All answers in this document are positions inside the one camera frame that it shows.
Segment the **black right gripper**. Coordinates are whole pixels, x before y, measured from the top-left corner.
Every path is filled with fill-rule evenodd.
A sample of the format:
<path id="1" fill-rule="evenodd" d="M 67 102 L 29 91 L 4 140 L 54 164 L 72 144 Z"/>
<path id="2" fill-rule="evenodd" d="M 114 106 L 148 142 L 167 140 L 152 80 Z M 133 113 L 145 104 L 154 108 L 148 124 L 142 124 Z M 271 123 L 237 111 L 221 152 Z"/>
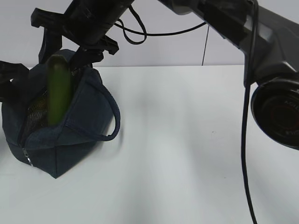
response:
<path id="1" fill-rule="evenodd" d="M 39 63 L 46 63 L 61 49 L 62 36 L 81 47 L 69 61 L 70 70 L 100 62 L 104 58 L 103 50 L 111 55 L 119 50 L 118 43 L 106 36 L 112 25 L 87 8 L 76 8 L 64 14 L 35 8 L 31 25 L 44 28 Z"/>

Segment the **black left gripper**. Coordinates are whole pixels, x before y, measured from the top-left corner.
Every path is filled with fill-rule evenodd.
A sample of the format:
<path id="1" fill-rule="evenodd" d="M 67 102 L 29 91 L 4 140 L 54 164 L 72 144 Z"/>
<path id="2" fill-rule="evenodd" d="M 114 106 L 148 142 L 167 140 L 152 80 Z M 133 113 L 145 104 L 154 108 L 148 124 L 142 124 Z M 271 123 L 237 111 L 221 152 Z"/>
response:
<path id="1" fill-rule="evenodd" d="M 31 95 L 29 69 L 21 63 L 0 62 L 0 101 L 26 104 Z"/>

